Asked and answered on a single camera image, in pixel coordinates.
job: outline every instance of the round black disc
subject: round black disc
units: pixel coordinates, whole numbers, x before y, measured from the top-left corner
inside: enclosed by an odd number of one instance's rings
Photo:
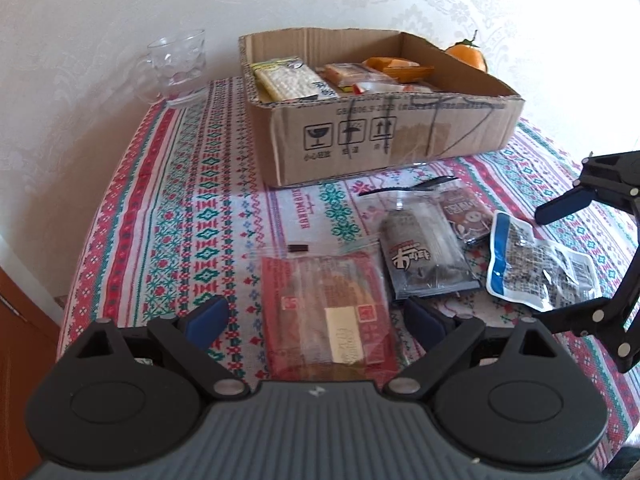
[[[454,375],[437,391],[433,413],[444,431],[483,460],[539,468],[586,459],[606,425],[602,398],[579,370],[555,374],[559,368],[527,363],[498,361]]]
[[[106,470],[166,453],[199,413],[200,398],[187,380],[109,356],[54,371],[31,397],[25,420],[44,458]]]

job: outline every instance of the wall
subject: wall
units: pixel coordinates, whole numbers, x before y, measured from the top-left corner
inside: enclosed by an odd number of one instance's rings
[[[177,29],[207,29],[211,76],[270,28],[400,28],[471,37],[525,114],[577,156],[636,141],[638,0],[0,0],[0,234],[66,294],[92,216],[145,106],[129,68]]]

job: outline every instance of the vacuum-sealed package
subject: vacuum-sealed package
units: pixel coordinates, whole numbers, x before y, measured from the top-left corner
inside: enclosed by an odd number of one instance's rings
[[[491,230],[486,290],[540,312],[599,298],[593,260],[551,240],[539,240],[532,226],[496,212]]]
[[[471,188],[460,180],[440,184],[438,202],[456,236],[465,244],[475,244],[491,234],[494,216]]]
[[[379,250],[374,244],[337,256],[262,258],[271,378],[382,386],[398,373]]]
[[[480,287],[433,194],[383,193],[387,213],[380,224],[380,245],[396,300]]]

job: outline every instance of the table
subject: table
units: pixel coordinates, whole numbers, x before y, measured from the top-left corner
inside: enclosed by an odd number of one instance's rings
[[[268,189],[260,179],[240,78],[210,84],[206,102],[183,110],[153,106],[120,162],[99,207],[70,292],[58,354],[97,317],[119,326],[185,313],[224,294],[231,317],[209,354],[251,386],[268,378],[263,348],[260,248],[296,241],[337,245],[372,234],[361,190],[407,186],[456,174],[492,209],[532,218],[535,207],[570,188],[580,165],[528,121],[500,152],[386,170],[338,182]],[[593,255],[603,294],[618,286],[637,245],[628,215],[602,205],[543,228],[551,238]],[[486,277],[488,249],[466,254]],[[495,326],[527,314],[479,291],[436,301],[446,314],[472,312]],[[392,314],[408,358],[421,349]],[[604,468],[640,420],[638,372],[622,376],[590,336],[558,339],[603,394],[606,436],[594,456]]]

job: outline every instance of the wooden furniture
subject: wooden furniture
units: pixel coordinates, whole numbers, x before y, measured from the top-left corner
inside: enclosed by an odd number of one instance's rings
[[[24,409],[56,360],[59,334],[0,268],[0,480],[19,480],[40,463]]]

